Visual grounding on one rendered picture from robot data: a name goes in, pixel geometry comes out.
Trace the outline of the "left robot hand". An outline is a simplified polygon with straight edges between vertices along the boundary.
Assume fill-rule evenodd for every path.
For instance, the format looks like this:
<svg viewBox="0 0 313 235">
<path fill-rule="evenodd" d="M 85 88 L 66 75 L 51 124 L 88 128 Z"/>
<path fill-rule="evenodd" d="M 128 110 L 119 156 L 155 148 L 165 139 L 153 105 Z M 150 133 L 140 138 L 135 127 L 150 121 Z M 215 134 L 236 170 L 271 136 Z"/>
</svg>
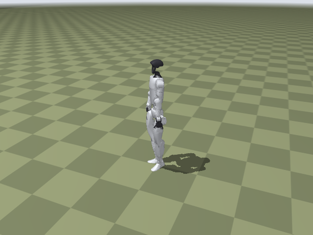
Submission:
<svg viewBox="0 0 313 235">
<path fill-rule="evenodd" d="M 156 118 L 157 119 L 157 118 Z M 160 118 L 161 119 L 161 118 Z M 157 128 L 161 128 L 162 127 L 162 129 L 163 129 L 163 125 L 162 125 L 162 123 L 161 123 L 161 121 L 157 121 L 156 120 L 156 125 L 154 126 L 154 128 L 155 127 L 157 127 Z"/>
</svg>

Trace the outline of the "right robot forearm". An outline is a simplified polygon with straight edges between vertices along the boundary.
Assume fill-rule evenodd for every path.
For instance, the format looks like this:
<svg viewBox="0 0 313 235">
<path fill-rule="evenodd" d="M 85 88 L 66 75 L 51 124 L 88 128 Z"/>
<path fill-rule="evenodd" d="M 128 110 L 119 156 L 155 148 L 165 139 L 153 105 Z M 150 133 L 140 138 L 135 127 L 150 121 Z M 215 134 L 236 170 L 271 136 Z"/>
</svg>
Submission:
<svg viewBox="0 0 313 235">
<path fill-rule="evenodd" d="M 148 101 L 146 104 L 146 107 L 148 107 L 149 110 L 151 110 L 152 102 L 150 101 L 150 96 L 148 95 Z"/>
</svg>

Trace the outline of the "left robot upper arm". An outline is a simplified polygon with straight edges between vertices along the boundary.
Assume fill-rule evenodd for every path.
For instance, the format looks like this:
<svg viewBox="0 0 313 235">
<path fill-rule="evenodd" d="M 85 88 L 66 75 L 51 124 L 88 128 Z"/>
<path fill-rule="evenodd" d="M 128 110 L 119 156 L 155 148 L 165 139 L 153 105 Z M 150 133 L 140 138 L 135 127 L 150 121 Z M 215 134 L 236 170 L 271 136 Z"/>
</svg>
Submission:
<svg viewBox="0 0 313 235">
<path fill-rule="evenodd" d="M 162 80 L 156 81 L 156 95 L 157 98 L 154 100 L 154 103 L 156 105 L 156 101 L 160 100 L 162 103 L 162 96 L 163 96 L 163 88 L 164 88 L 164 82 Z"/>
</svg>

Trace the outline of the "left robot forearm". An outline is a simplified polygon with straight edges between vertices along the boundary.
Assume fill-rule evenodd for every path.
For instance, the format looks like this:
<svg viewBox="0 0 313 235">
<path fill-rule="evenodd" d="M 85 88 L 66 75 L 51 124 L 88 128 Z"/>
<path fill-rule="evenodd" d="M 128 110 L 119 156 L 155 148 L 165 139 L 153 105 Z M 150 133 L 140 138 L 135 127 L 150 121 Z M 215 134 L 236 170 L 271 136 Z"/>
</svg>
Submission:
<svg viewBox="0 0 313 235">
<path fill-rule="evenodd" d="M 156 101 L 156 107 L 155 107 L 155 109 L 156 109 L 156 120 L 157 121 L 161 121 L 161 119 L 160 119 L 160 116 L 161 116 L 161 108 L 162 108 L 162 104 L 161 104 L 161 101 L 160 100 L 157 100 Z"/>
</svg>

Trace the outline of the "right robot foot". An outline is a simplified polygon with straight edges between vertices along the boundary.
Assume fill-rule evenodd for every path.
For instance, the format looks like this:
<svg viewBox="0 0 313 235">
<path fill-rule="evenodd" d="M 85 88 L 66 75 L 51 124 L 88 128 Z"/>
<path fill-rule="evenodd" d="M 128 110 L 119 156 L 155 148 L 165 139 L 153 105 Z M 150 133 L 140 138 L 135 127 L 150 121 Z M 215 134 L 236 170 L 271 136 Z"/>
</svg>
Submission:
<svg viewBox="0 0 313 235">
<path fill-rule="evenodd" d="M 162 159 L 163 161 L 163 159 Z M 152 160 L 148 160 L 147 161 L 148 163 L 153 163 L 153 164 L 156 164 L 158 161 L 156 160 L 156 158 L 152 159 Z"/>
</svg>

